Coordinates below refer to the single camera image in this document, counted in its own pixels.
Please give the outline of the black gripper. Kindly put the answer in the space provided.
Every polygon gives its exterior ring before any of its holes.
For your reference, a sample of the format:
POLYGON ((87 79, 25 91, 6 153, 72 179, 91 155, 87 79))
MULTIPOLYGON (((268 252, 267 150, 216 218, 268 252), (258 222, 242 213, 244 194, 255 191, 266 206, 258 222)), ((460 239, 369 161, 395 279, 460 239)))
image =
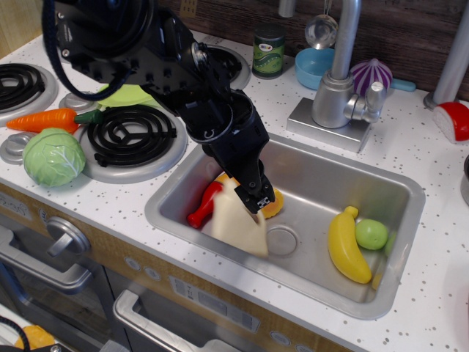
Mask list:
POLYGON ((185 124, 190 137, 240 183, 234 190, 250 213, 276 200, 259 160, 269 136, 243 91, 232 90, 226 100, 197 97, 186 102, 185 124))

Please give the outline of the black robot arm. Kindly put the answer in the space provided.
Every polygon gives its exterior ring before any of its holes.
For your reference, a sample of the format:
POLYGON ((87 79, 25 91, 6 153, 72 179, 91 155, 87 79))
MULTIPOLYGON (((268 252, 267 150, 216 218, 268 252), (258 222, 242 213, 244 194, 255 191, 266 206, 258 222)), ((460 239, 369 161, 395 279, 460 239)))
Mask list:
POLYGON ((156 1, 44 1, 42 31, 51 66, 70 92, 63 62, 106 85, 81 92, 84 100, 105 99, 125 84, 141 87, 237 181, 236 194, 252 213, 274 202, 259 159, 269 137, 253 103, 170 9, 156 1))

